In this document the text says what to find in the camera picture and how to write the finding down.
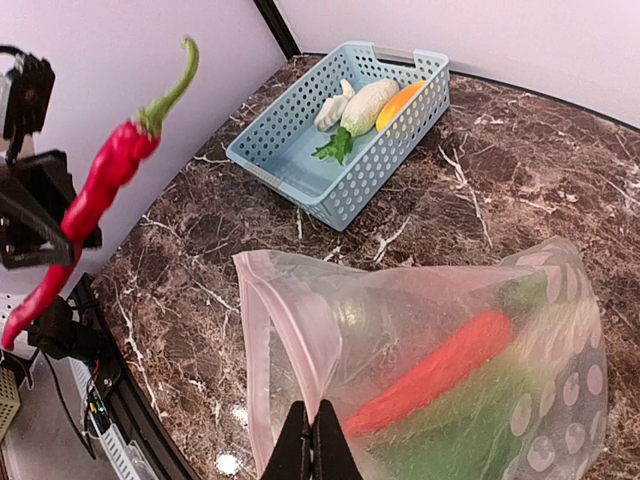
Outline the green bok choy toy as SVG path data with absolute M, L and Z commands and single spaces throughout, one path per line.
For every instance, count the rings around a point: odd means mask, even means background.
M 573 304 L 550 300 L 529 276 L 500 290 L 513 342 L 426 408 L 395 424 L 378 453 L 395 479 L 503 479 L 547 417 L 572 356 Z

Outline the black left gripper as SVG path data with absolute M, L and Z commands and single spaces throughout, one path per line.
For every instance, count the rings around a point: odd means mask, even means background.
M 11 165 L 2 163 L 2 265 L 72 265 L 75 247 L 60 224 L 76 197 L 63 151 L 36 154 Z

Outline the green leafy vegetable toy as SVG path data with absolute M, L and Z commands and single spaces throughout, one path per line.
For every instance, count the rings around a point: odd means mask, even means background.
M 334 159 L 339 165 L 343 165 L 346 157 L 353 151 L 353 145 L 351 133 L 346 128 L 339 127 L 324 146 L 315 149 L 313 156 L 320 160 Z

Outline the light blue plastic basket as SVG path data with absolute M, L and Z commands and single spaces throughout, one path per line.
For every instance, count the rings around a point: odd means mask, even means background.
M 302 75 L 226 155 L 343 231 L 449 107 L 449 59 L 345 42 Z

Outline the orange carrot toy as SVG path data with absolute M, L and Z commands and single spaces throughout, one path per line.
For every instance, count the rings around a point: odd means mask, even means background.
M 346 420 L 343 432 L 349 437 L 377 432 L 429 405 L 501 353 L 512 333 L 503 312 L 475 316 Z

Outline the white garlic toy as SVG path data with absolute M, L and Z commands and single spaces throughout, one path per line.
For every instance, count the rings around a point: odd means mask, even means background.
M 343 78 L 340 86 L 342 93 L 327 98 L 314 119 L 314 125 L 319 132 L 326 132 L 336 124 L 350 100 L 355 96 L 355 90 L 347 79 Z

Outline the black left corner post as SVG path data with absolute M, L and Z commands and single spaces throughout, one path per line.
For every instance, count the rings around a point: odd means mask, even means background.
M 299 45 L 276 2 L 274 0 L 254 0 L 253 3 L 285 58 L 290 60 L 300 56 L 302 52 Z

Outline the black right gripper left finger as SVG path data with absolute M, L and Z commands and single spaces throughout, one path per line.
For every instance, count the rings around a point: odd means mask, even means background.
M 261 480 L 309 480 L 312 427 L 302 401 L 293 402 Z

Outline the clear zip top bag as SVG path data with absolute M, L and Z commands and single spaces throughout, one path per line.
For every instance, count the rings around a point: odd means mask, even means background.
M 234 264 L 262 478 L 581 479 L 602 452 L 602 321 L 569 241 L 492 266 Z

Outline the red chili pepper toy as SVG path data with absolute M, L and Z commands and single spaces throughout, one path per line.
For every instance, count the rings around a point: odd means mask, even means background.
M 61 221 L 61 231 L 73 246 L 74 261 L 50 266 L 41 283 L 12 311 L 1 339 L 5 350 L 13 350 L 18 335 L 51 306 L 75 270 L 84 241 L 98 226 L 121 187 L 134 177 L 140 163 L 157 149 L 165 118 L 190 86 L 199 66 L 195 40 L 186 36 L 182 46 L 187 63 L 180 80 L 165 95 L 140 109 L 135 120 L 117 127 L 96 155 L 83 188 Z

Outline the black front table rail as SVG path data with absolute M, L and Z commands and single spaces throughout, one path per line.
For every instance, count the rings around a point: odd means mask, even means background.
M 197 474 L 162 426 L 125 362 L 91 288 L 92 282 L 91 275 L 83 274 L 70 299 L 80 307 L 82 329 L 90 331 L 80 345 L 96 344 L 92 352 L 100 362 L 97 390 L 111 422 L 127 444 L 138 448 L 157 478 L 197 480 Z

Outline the white napa cabbage toy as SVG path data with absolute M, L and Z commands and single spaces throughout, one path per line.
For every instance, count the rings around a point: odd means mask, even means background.
M 399 92 L 395 80 L 382 79 L 365 85 L 348 102 L 340 120 L 352 137 L 369 132 L 385 105 Z

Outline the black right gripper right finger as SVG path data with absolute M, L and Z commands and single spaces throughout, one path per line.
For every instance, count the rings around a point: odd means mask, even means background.
M 329 400 L 320 402 L 312 425 L 312 478 L 362 480 L 341 425 Z

